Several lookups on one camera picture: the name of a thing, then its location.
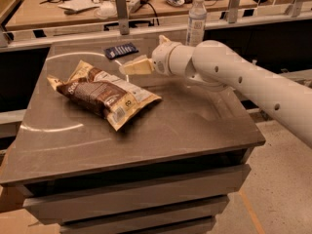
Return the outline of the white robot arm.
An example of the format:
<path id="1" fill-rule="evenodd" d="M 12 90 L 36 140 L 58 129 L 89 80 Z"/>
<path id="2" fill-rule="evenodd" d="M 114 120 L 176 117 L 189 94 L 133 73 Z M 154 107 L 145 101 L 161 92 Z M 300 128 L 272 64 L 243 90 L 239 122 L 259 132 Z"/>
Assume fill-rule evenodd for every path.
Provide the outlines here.
<path id="1" fill-rule="evenodd" d="M 231 87 L 312 146 L 312 90 L 246 61 L 220 42 L 190 47 L 161 35 L 150 57 L 135 58 L 119 70 L 125 75 L 177 75 L 212 91 Z"/>

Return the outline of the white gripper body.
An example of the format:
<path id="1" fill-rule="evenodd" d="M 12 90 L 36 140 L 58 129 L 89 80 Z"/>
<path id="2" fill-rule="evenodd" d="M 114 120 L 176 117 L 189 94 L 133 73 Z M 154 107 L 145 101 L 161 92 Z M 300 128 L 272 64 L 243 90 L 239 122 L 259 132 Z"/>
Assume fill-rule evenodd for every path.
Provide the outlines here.
<path id="1" fill-rule="evenodd" d="M 173 63 L 174 59 L 172 58 L 172 52 L 178 46 L 180 46 L 179 42 L 164 42 L 154 49 L 151 61 L 154 69 L 159 74 L 167 76 L 178 75 Z"/>

